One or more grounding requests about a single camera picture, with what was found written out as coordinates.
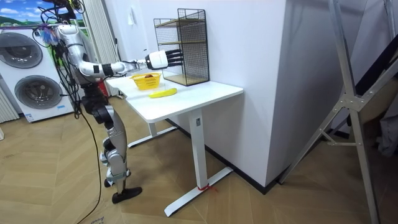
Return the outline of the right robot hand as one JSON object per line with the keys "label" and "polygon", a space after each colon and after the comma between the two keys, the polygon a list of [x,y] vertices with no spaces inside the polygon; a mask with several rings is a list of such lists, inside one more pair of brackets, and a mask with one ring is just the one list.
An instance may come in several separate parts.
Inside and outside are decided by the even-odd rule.
{"label": "right robot hand", "polygon": [[162,70],[168,67],[183,65],[183,53],[180,49],[158,51],[145,57],[147,68],[150,70]]}

